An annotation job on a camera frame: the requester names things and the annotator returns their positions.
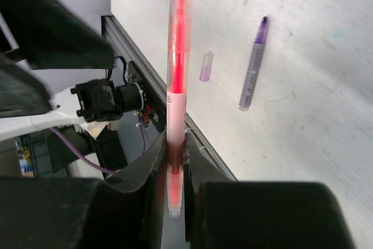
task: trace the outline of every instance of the barcode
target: barcode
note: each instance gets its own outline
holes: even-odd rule
[[[249,84],[247,86],[246,94],[251,94],[252,93],[252,88],[255,82],[255,77],[256,77],[256,72],[251,72],[250,74],[250,79],[249,79]]]

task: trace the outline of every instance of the table surface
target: table surface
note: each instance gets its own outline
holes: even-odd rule
[[[112,0],[112,12],[166,81],[168,0]],[[194,0],[189,66],[187,111],[237,178],[325,183],[359,248],[373,247],[372,12],[371,0]],[[243,113],[265,15],[268,44]]]

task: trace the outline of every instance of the purple marker tip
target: purple marker tip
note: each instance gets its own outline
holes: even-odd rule
[[[263,17],[261,26],[259,27],[258,33],[256,35],[255,42],[258,44],[266,44],[267,34],[268,34],[268,17]]]

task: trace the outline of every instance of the purple cable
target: purple cable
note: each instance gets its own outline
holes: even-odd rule
[[[72,143],[56,128],[50,128],[50,130],[57,135],[65,144],[66,146],[77,156],[80,160],[88,164],[89,166],[92,166],[94,169],[100,170],[101,172],[107,173],[107,174],[116,174],[115,171],[112,171],[110,169],[106,169],[105,167],[101,167],[96,165],[95,163],[91,162],[90,160],[86,159],[75,147],[72,145]]]
[[[142,122],[141,122],[141,117],[140,117],[140,114],[139,114],[139,123],[140,123],[140,131],[141,131],[141,136],[142,136],[142,154],[141,155],[144,155],[145,154],[145,136],[144,136],[144,130],[142,129]]]

